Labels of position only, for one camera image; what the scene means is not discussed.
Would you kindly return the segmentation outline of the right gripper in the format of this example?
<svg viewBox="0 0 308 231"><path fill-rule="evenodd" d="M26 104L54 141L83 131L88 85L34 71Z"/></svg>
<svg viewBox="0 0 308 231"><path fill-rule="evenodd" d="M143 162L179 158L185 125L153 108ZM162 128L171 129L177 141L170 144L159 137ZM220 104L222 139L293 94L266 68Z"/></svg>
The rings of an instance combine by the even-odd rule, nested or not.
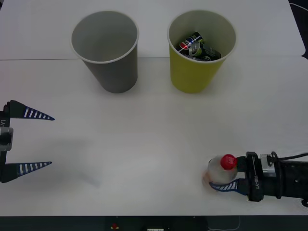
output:
<svg viewBox="0 0 308 231"><path fill-rule="evenodd" d="M237 157L237 171L246 172L245 176L248 181L246 179L235 179L227 184L210 182L210 187L218 192L237 192L241 195L248 195L249 201L253 202L263 200L263 171L258 155L254 152L247 152L246 157Z"/></svg>

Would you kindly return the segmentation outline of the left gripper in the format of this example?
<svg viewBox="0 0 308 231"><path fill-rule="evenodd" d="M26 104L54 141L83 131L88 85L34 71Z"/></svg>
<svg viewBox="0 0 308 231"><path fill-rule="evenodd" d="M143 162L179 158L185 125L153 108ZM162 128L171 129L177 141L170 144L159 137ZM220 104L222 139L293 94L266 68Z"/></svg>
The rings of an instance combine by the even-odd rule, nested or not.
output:
<svg viewBox="0 0 308 231"><path fill-rule="evenodd" d="M28 107L18 101L9 101L0 112L0 167L3 168L0 182L7 183L18 177L44 168L52 162L6 163L6 154L11 149L10 117L18 119L38 119L54 121L55 119L39 110Z"/></svg>

